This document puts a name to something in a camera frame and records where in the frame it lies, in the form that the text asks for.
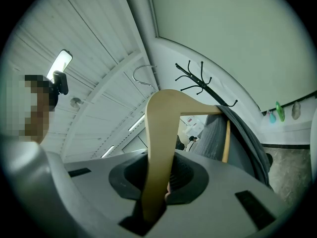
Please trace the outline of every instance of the black rectangular slot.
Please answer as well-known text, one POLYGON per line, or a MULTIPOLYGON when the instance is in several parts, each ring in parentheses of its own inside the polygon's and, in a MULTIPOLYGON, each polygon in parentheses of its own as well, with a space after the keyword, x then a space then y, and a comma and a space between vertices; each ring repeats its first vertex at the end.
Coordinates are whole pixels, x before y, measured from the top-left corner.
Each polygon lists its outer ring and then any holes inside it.
POLYGON ((275 221, 275 218, 264 208, 254 195, 251 194, 251 192, 245 190, 235 193, 235 195, 259 230, 275 221))
POLYGON ((84 174, 89 173, 89 172, 91 172, 90 169, 83 168, 83 169, 69 171, 68 174, 70 175, 70 177, 77 177, 77 176, 81 176, 81 175, 84 175, 84 174))

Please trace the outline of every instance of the green bottle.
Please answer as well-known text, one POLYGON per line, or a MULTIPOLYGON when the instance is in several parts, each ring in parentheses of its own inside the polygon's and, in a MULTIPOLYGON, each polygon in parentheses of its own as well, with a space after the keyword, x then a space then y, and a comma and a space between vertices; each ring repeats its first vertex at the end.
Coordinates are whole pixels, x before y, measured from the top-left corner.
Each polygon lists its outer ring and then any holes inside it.
POLYGON ((285 120, 285 112, 278 101, 276 102, 276 112, 278 113, 280 120, 284 121, 285 120))

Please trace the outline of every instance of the floor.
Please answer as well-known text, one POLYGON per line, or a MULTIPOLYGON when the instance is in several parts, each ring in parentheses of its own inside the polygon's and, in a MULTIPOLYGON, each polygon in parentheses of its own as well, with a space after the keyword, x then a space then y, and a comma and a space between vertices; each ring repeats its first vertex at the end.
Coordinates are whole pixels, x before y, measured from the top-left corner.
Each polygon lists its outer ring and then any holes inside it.
POLYGON ((312 183, 311 157, 309 150, 264 148, 273 157, 268 173, 275 193, 293 206, 312 183))

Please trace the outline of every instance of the ceiling light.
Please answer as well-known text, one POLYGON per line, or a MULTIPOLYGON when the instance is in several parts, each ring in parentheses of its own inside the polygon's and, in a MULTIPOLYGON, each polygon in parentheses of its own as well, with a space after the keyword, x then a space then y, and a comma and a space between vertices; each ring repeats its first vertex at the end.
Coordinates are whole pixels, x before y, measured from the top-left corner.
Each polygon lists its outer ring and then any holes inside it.
POLYGON ((144 119, 144 117, 145 117, 145 114, 142 115, 141 118, 138 119, 138 120, 136 121, 136 123, 133 124, 133 125, 129 128, 129 131, 133 130, 133 129, 135 128, 135 126, 137 126, 137 125, 144 119))
POLYGON ((62 50, 59 55, 56 57, 55 61, 53 62, 48 75, 46 76, 49 80, 53 79, 53 72, 58 70, 63 72, 70 61, 73 59, 72 55, 66 51, 62 50))
POLYGON ((103 158, 104 156, 106 156, 113 149, 113 147, 114 145, 112 145, 101 157, 103 158))

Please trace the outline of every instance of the fluorescent light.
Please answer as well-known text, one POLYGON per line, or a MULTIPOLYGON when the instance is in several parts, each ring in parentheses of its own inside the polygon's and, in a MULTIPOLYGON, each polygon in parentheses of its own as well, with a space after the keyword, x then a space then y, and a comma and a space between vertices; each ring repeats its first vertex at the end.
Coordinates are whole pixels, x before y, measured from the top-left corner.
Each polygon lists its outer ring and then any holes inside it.
POLYGON ((129 128, 129 131, 133 130, 133 129, 135 128, 135 126, 137 126, 137 125, 144 119, 144 117, 145 117, 145 114, 142 115, 141 118, 138 119, 138 120, 136 121, 136 123, 133 124, 133 125, 129 128))
POLYGON ((104 156, 106 156, 108 154, 108 152, 110 152, 113 149, 114 145, 112 145, 106 152, 105 154, 103 154, 101 157, 103 158, 104 156))
POLYGON ((56 57, 55 61, 53 62, 50 71, 48 72, 48 75, 46 76, 49 80, 53 79, 53 72, 58 71, 64 71, 70 61, 73 59, 70 53, 68 53, 66 50, 62 50, 59 55, 56 57))

